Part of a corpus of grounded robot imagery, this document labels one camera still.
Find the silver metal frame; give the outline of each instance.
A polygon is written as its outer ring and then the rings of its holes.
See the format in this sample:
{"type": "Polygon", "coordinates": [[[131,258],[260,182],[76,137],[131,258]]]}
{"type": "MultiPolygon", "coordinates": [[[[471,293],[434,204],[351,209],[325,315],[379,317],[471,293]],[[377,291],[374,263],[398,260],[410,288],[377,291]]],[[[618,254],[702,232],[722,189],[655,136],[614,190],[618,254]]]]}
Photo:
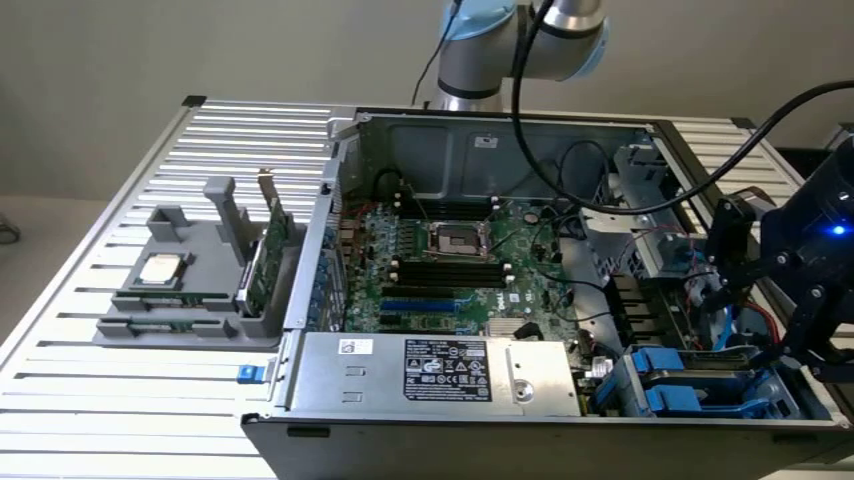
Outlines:
{"type": "MultiPolygon", "coordinates": [[[[239,365],[267,365],[275,354],[94,347],[94,318],[110,294],[76,290],[122,285],[147,239],[142,223],[154,202],[180,204],[191,218],[215,218],[196,201],[208,175],[238,178],[238,203],[265,220],[260,192],[242,186],[242,180],[246,185],[259,167],[274,167],[287,208],[305,223],[323,179],[315,165],[325,165],[331,154],[329,120],[353,117],[351,112],[353,107],[212,100],[179,110],[0,346],[0,477],[274,478],[234,418],[262,410],[273,392],[269,385],[232,380],[239,365]]],[[[617,123],[635,118],[595,116],[617,123]]],[[[721,164],[749,135],[726,119],[662,119],[674,122],[708,168],[721,164]]],[[[730,193],[762,180],[781,203],[794,191],[793,179],[800,180],[797,174],[762,144],[718,186],[730,193]]],[[[290,332],[282,349],[294,351],[301,337],[299,331],[290,332]]],[[[854,346],[850,337],[838,342],[854,346]]],[[[291,357],[279,358],[286,362],[277,377],[290,378],[291,357]]],[[[854,459],[822,466],[829,468],[854,469],[854,459]]]]}

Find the green circuit board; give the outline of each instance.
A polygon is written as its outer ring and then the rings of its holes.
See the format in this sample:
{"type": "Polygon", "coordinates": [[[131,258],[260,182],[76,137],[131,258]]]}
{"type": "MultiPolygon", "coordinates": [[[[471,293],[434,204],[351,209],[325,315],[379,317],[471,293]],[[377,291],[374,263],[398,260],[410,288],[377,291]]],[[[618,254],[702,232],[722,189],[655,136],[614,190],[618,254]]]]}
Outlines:
{"type": "Polygon", "coordinates": [[[551,228],[541,229],[541,223],[529,223],[530,215],[529,222],[525,221],[525,215],[531,213],[541,217],[543,207],[513,202],[490,215],[483,225],[491,248],[481,259],[449,258],[431,253],[430,228],[434,222],[403,220],[387,205],[350,216],[345,220],[345,226],[353,229],[353,235],[345,235],[351,240],[345,247],[350,292],[345,329],[369,333],[401,329],[495,335],[497,326],[503,324],[510,325],[505,328],[513,328],[513,325],[530,321],[541,326],[546,340],[573,339],[575,324],[566,320],[575,318],[575,310],[563,300],[569,286],[549,280],[537,270],[555,277],[565,277],[566,273],[559,263],[551,263],[549,255],[538,261],[531,253],[534,236],[537,243],[550,248],[554,233],[551,228]],[[398,311],[394,314],[401,317],[401,323],[389,326],[381,323],[381,316],[389,313],[381,307],[383,287],[395,285],[390,280],[394,258],[421,262],[509,263],[515,279],[506,288],[454,288],[454,312],[398,311]]]}

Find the power supply label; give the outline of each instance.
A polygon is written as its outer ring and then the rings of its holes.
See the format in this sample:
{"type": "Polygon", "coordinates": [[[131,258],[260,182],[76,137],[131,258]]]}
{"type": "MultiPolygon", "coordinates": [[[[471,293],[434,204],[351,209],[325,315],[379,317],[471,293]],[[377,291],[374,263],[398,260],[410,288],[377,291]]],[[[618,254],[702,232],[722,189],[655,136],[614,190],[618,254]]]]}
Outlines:
{"type": "Polygon", "coordinates": [[[403,395],[430,402],[491,402],[486,342],[406,340],[403,395]]]}

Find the white wall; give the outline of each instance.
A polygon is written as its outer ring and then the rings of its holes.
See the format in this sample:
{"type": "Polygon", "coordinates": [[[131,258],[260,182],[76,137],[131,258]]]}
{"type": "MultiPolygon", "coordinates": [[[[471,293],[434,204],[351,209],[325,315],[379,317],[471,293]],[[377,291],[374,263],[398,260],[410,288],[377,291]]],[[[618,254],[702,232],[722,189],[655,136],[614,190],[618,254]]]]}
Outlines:
{"type": "MultiPolygon", "coordinates": [[[[403,104],[441,0],[0,0],[0,192],[106,199],[187,94],[403,104]]],[[[531,82],[527,108],[761,119],[854,77],[852,0],[607,0],[594,75],[531,82]]],[[[854,120],[817,102],[776,139],[854,120]]]]}

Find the floor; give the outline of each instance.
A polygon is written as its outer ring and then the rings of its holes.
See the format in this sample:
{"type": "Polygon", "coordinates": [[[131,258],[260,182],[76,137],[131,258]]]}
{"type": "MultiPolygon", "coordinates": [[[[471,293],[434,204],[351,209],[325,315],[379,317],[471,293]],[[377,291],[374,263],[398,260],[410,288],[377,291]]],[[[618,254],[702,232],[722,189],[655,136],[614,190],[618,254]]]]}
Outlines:
{"type": "Polygon", "coordinates": [[[0,196],[0,212],[22,239],[0,245],[0,343],[54,278],[106,201],[0,196]]]}

